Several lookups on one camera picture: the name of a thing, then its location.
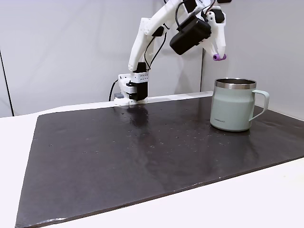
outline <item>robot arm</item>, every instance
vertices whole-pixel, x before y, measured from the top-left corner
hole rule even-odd
[[[214,2],[215,0],[212,3],[211,0],[169,0],[152,18],[141,19],[128,65],[131,73],[119,75],[121,95],[115,95],[115,104],[146,103],[155,38],[165,35],[183,14],[188,17],[181,24],[177,22],[178,33],[170,41],[172,49],[182,55],[193,46],[202,45],[215,61],[226,59],[226,15],[219,6],[213,6]]]

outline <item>black tabletop surface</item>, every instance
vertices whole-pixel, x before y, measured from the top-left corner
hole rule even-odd
[[[249,131],[230,133],[210,126],[210,107],[206,97],[40,116],[16,227],[79,219],[304,157],[304,122],[266,111]]]

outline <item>white wall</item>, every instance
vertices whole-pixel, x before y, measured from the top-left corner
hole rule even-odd
[[[221,6],[228,59],[205,56],[202,90],[213,90],[220,77],[253,79],[270,94],[270,109],[304,120],[304,1],[233,0]]]
[[[15,113],[107,101],[118,74],[129,72],[141,17],[151,17],[163,4],[0,0],[0,46]],[[200,90],[202,49],[176,55],[169,46],[175,28],[152,65],[149,96]]]
[[[10,109],[10,101],[6,89],[2,62],[0,59],[0,117],[12,116]]]

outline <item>wire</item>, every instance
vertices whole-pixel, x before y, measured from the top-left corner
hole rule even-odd
[[[113,85],[112,85],[112,88],[111,88],[111,91],[110,91],[110,95],[109,95],[109,101],[111,101],[111,96],[112,96],[112,92],[113,92],[113,88],[114,88],[114,85],[115,83],[118,81],[118,79],[116,81],[114,81]]]
[[[161,51],[162,46],[163,46],[163,45],[165,44],[165,42],[166,42],[166,38],[167,38],[167,33],[165,33],[165,38],[163,39],[163,42],[162,42],[162,44],[161,44],[161,47],[160,47],[160,48],[158,49],[158,51],[156,52],[156,54],[155,54],[155,56],[153,57],[153,59],[152,59],[150,65],[152,65],[154,59],[156,58],[156,56],[158,55],[158,53]]]
[[[144,52],[144,61],[145,61],[146,64],[148,65],[149,70],[151,70],[151,67],[150,67],[149,63],[147,62],[146,53],[147,53],[148,47],[149,47],[150,44],[154,41],[154,39],[155,39],[155,37],[152,38],[152,40],[150,41],[150,43],[148,44],[148,46],[147,46],[147,48],[146,48],[146,51]]]
[[[167,30],[170,30],[170,28],[168,28],[168,26],[166,26],[165,23],[163,23],[163,26],[167,28]]]
[[[0,58],[1,58],[1,63],[2,63],[2,69],[3,69],[5,84],[6,84],[6,90],[8,91],[8,96],[9,96],[9,104],[10,104],[11,114],[12,114],[13,116],[15,116],[15,114],[14,114],[14,109],[13,109],[13,104],[12,104],[11,98],[10,98],[9,85],[8,85],[8,81],[7,81],[7,79],[6,79],[6,75],[5,75],[5,71],[4,71],[4,65],[3,65],[1,50],[0,50]]]
[[[175,10],[175,21],[176,21],[176,24],[177,24],[177,26],[179,27],[179,29],[180,29],[181,32],[182,32],[182,28],[181,28],[181,25],[180,25],[180,23],[179,23],[179,21],[178,21],[178,19],[177,19],[177,13],[178,13],[178,11],[179,11],[179,7],[180,7],[182,4],[184,4],[186,1],[188,1],[188,0],[185,0],[185,1],[182,1],[181,3],[179,3],[179,4],[177,5],[177,7],[176,7],[176,10]]]
[[[210,11],[210,9],[213,7],[213,5],[214,5],[214,3],[216,2],[216,0],[214,0],[214,2],[210,5],[210,7],[208,8],[208,10],[206,10],[206,13],[205,13],[205,15],[207,15],[207,12],[209,12]]]

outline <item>mug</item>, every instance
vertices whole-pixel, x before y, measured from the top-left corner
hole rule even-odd
[[[241,78],[215,80],[210,123],[224,131],[241,132],[251,127],[251,121],[268,109],[269,93],[256,90],[257,82]],[[255,95],[265,97],[263,111],[253,117]]]

